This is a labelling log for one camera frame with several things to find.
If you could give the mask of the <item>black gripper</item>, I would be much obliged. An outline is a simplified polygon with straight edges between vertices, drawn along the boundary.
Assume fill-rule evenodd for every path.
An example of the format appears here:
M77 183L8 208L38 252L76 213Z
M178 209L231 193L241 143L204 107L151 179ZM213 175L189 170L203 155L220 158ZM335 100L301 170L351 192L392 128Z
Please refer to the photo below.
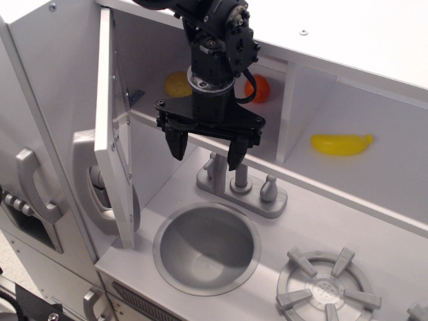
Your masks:
M208 95L193 92L182 98L156 101L157 126L165 132L172 156L183 160L188 133L230 140L227 163L236 170L244 159L248 145L258 146L265 119L240 106L234 92Z

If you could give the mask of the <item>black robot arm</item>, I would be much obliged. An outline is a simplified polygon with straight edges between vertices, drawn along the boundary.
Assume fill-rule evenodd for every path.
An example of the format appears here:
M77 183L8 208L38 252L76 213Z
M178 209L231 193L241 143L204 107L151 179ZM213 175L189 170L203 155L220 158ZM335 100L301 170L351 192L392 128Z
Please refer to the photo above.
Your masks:
M158 100L157 126L172 156L182 160L190 133L230 142L229 169L260 144L263 117L245 109L257 95L249 67L258 61L246 1L138 1L150 10L170 9L182 19L191 48L187 79L192 94Z

